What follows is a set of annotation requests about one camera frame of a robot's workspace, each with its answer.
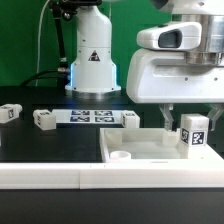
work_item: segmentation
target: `white block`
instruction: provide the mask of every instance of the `white block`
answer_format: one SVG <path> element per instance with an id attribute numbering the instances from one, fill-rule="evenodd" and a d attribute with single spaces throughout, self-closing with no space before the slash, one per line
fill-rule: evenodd
<path id="1" fill-rule="evenodd" d="M 19 117 L 22 106 L 19 104 L 5 104 L 0 107 L 0 123 L 4 124 Z"/>
<path id="2" fill-rule="evenodd" d="M 124 128 L 139 128 L 140 118 L 134 111 L 121 112 L 121 124 Z"/>
<path id="3" fill-rule="evenodd" d="M 49 110 L 35 110 L 34 123 L 43 131 L 56 129 L 56 116 Z"/>
<path id="4" fill-rule="evenodd" d="M 209 118 L 200 114 L 181 116 L 179 151 L 182 158 L 203 157 L 208 136 Z"/>

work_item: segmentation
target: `black table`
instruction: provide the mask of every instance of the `black table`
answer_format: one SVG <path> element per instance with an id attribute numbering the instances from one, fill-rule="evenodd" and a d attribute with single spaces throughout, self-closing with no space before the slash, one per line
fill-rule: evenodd
<path id="1" fill-rule="evenodd" d="M 104 125 L 58 125 L 43 132 L 33 123 L 35 109 L 134 110 L 141 127 L 162 127 L 158 105 L 135 105 L 125 92 L 106 101 L 72 99 L 56 88 L 0 88 L 0 105 L 21 104 L 19 119 L 1 124 L 0 161 L 100 163 L 99 128 Z M 206 114 L 204 105 L 177 105 L 181 113 Z M 220 132 L 210 144 L 222 154 Z M 0 191 L 0 223 L 223 223 L 224 189 L 107 189 Z"/>

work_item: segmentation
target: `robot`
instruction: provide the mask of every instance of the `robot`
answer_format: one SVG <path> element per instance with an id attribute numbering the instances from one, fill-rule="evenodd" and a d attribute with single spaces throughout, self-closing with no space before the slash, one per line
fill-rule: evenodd
<path id="1" fill-rule="evenodd" d="M 151 0 L 172 21 L 138 33 L 127 94 L 135 103 L 158 103 L 165 128 L 175 130 L 174 103 L 212 103 L 214 130 L 224 102 L 224 2 Z"/>
<path id="2" fill-rule="evenodd" d="M 69 96 L 104 99 L 120 93 L 116 65 L 111 60 L 112 25 L 98 10 L 97 6 L 101 3 L 101 0 L 50 3 L 55 23 L 58 22 L 58 16 L 65 20 L 71 20 L 73 15 L 77 17 L 77 58 L 71 65 L 70 83 L 65 87 Z M 56 27 L 60 46 L 61 28 L 57 24 Z M 60 49 L 63 63 L 66 58 L 63 47 Z"/>

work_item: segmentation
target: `warning label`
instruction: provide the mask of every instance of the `warning label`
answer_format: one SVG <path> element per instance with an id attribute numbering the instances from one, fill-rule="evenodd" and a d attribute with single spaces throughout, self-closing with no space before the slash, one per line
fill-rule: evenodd
<path id="1" fill-rule="evenodd" d="M 92 53 L 92 55 L 91 55 L 90 58 L 89 58 L 89 61 L 100 61 L 100 58 L 99 58 L 99 56 L 98 56 L 98 54 L 97 54 L 96 51 L 94 51 L 94 52 Z"/>

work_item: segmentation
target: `white strip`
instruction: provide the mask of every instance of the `white strip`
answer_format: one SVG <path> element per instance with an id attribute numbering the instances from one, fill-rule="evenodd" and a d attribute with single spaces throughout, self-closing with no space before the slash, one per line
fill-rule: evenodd
<path id="1" fill-rule="evenodd" d="M 121 124 L 120 110 L 53 110 L 52 113 L 56 116 L 56 123 L 61 124 Z"/>

